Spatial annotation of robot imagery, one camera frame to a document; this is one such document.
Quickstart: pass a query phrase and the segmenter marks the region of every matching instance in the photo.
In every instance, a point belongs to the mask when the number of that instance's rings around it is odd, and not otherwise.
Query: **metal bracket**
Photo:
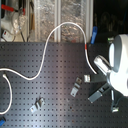
[[[31,108],[30,111],[32,113],[35,113],[37,110],[39,110],[43,105],[45,104],[45,101],[43,98],[41,98],[40,100],[38,100]]]
[[[93,103],[97,99],[99,99],[103,94],[105,94],[110,89],[108,83],[105,83],[101,88],[99,88],[95,93],[93,93],[88,100]]]
[[[99,70],[98,74],[84,75],[85,83],[96,83],[106,81],[106,76]]]
[[[73,89],[72,89],[72,91],[71,91],[71,95],[72,95],[73,97],[75,97],[76,94],[77,94],[77,92],[79,91],[80,84],[82,84],[82,80],[77,77],[77,78],[76,78],[76,83],[74,84],[74,87],[73,87]]]

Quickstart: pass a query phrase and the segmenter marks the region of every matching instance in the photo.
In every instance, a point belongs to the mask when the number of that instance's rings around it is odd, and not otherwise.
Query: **metal rod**
[[[93,30],[93,0],[90,1],[90,35],[89,35],[89,40],[92,37],[92,30]]]
[[[111,90],[112,101],[114,101],[114,92]]]
[[[61,0],[58,0],[58,25],[61,24]],[[61,27],[58,28],[58,42],[61,42]]]
[[[27,24],[26,24],[27,25],[27,32],[26,32],[26,37],[25,37],[25,41],[27,41],[27,38],[29,36],[29,30],[30,30],[30,25],[29,25],[29,23],[30,23],[30,19],[29,19],[29,14],[30,14],[29,3],[30,3],[30,0],[26,0],[25,2],[26,2],[26,9],[25,9],[26,10],[26,16],[28,17]]]
[[[89,35],[90,35],[90,24],[89,24],[89,20],[90,20],[90,18],[89,18],[89,16],[90,16],[90,14],[89,14],[89,7],[90,7],[90,0],[87,0],[86,1],[86,31],[85,31],[85,33],[86,33],[86,39],[87,39],[87,42],[89,42]]]
[[[0,1],[0,7],[1,7],[1,1]],[[0,8],[0,19],[1,19],[1,8]],[[0,20],[0,36],[1,36],[1,20]]]
[[[58,0],[55,0],[55,23],[54,27],[58,26]],[[54,42],[58,42],[58,30],[54,32]]]

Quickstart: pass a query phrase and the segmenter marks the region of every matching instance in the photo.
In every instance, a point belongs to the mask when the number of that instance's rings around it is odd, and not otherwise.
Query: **power cord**
[[[7,81],[8,85],[9,85],[10,102],[9,102],[8,108],[4,112],[0,112],[0,115],[3,115],[5,113],[7,113],[9,111],[10,107],[11,107],[11,104],[12,104],[12,88],[11,88],[11,84],[10,84],[9,79],[7,78],[6,74],[3,74],[3,78]]]
[[[56,31],[56,30],[57,30],[58,28],[60,28],[62,25],[66,25],[66,24],[75,25],[75,26],[77,26],[77,27],[82,31],[83,36],[84,36],[85,56],[86,56],[87,63],[88,63],[88,65],[89,65],[89,67],[91,68],[91,70],[92,70],[95,74],[97,74],[96,71],[95,71],[95,70],[93,69],[93,67],[91,66],[91,64],[90,64],[90,62],[89,62],[89,59],[88,59],[87,42],[86,42],[85,33],[84,33],[83,29],[82,29],[79,25],[77,25],[77,24],[75,24],[75,23],[73,23],[73,22],[64,22],[64,23],[60,24],[59,26],[57,26],[56,28],[54,28],[54,29],[51,31],[51,33],[49,34],[49,36],[48,36],[48,38],[47,38],[47,40],[46,40],[46,43],[45,43],[45,47],[44,47],[44,52],[43,52],[43,57],[42,57],[42,61],[41,61],[40,68],[39,68],[39,70],[38,70],[38,73],[37,73],[34,77],[30,77],[30,78],[29,78],[29,77],[26,77],[26,76],[24,76],[24,75],[18,73],[17,71],[12,70],[12,69],[9,69],[9,68],[0,68],[0,71],[9,71],[9,72],[15,73],[16,75],[18,75],[18,76],[20,76],[20,77],[22,77],[22,78],[24,78],[24,79],[26,79],[26,80],[29,80],[29,81],[36,79],[36,78],[39,76],[39,74],[40,74],[40,72],[41,72],[41,70],[42,70],[42,67],[43,67],[43,64],[44,64],[44,58],[45,58],[45,54],[46,54],[47,45],[48,45],[48,42],[49,42],[49,39],[50,39],[51,35],[53,34],[54,31]]]
[[[20,32],[20,34],[21,34],[21,37],[22,37],[22,39],[23,39],[23,42],[25,42],[25,39],[24,39],[24,36],[23,36],[22,31]]]
[[[14,39],[13,39],[13,41],[12,41],[12,42],[14,42],[14,41],[15,41],[15,39],[16,39],[16,36],[14,36]]]

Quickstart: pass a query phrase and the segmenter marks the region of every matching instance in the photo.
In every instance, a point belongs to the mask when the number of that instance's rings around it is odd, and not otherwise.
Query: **white device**
[[[5,39],[7,42],[12,42],[14,39],[14,36],[11,35],[8,31],[4,30],[2,34],[3,39]]]
[[[109,62],[97,56],[94,63],[108,77],[108,83],[128,96],[128,35],[119,35],[109,48]]]
[[[18,1],[17,0],[6,0],[6,5],[13,7],[18,10]],[[8,31],[10,34],[15,35],[15,30],[14,30],[14,22],[17,22],[17,17],[18,17],[18,12],[9,12],[5,10],[5,15],[4,18],[1,19],[1,28],[3,30]]]

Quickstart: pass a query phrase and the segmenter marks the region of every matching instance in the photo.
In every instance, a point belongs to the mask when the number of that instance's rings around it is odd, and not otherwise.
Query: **wire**
[[[118,104],[119,104],[119,102],[120,102],[120,100],[121,100],[122,98],[123,98],[123,96],[118,99],[118,101],[117,101],[116,104],[115,104],[115,107],[118,106]]]
[[[23,39],[23,42],[25,42],[25,39],[24,39],[24,36],[23,36],[23,33],[22,33],[22,31],[21,31],[21,36],[22,36],[22,39]]]
[[[56,31],[59,27],[61,27],[62,25],[65,25],[65,24],[72,24],[72,25],[75,25],[75,26],[77,26],[78,28],[80,28],[80,30],[82,31],[82,33],[83,33],[83,35],[84,35],[84,43],[86,44],[86,36],[85,36],[85,33],[84,33],[83,29],[82,29],[79,25],[77,25],[77,24],[75,24],[75,23],[73,23],[73,22],[64,22],[64,23],[60,24],[59,26],[57,26],[56,28],[54,28],[54,29],[51,31],[51,33],[49,34],[49,36],[48,36],[48,38],[47,38],[47,40],[46,40],[46,43],[45,43],[45,47],[44,47],[44,52],[43,52],[43,57],[42,57],[42,61],[41,61],[40,68],[39,68],[39,70],[38,70],[38,73],[37,73],[34,77],[31,77],[31,78],[26,77],[26,76],[24,76],[24,75],[18,73],[17,71],[12,70],[12,69],[9,69],[9,68],[0,68],[0,71],[9,71],[9,72],[15,73],[16,75],[18,75],[18,76],[20,76],[20,77],[22,77],[22,78],[24,78],[24,79],[26,79],[26,80],[34,80],[34,79],[36,79],[36,78],[39,76],[39,74],[40,74],[40,72],[41,72],[41,69],[42,69],[42,67],[43,67],[44,58],[45,58],[45,54],[46,54],[46,48],[47,48],[48,41],[49,41],[49,39],[50,39],[52,33],[53,33],[54,31]],[[93,67],[91,66],[91,64],[90,64],[90,62],[89,62],[87,49],[85,50],[85,55],[86,55],[86,60],[87,60],[87,63],[88,63],[88,65],[89,65],[89,67],[90,67],[91,70],[96,74],[95,70],[93,69]]]
[[[30,1],[30,5],[31,5],[31,8],[32,8],[32,11],[34,12],[34,4],[33,4],[32,0]]]
[[[3,115],[5,113],[7,113],[11,107],[11,104],[12,104],[12,88],[11,88],[11,84],[7,78],[7,76],[5,74],[3,74],[3,78],[7,81],[8,85],[9,85],[9,90],[10,90],[10,102],[9,102],[9,105],[8,105],[8,108],[4,111],[4,112],[0,112],[0,115]]]

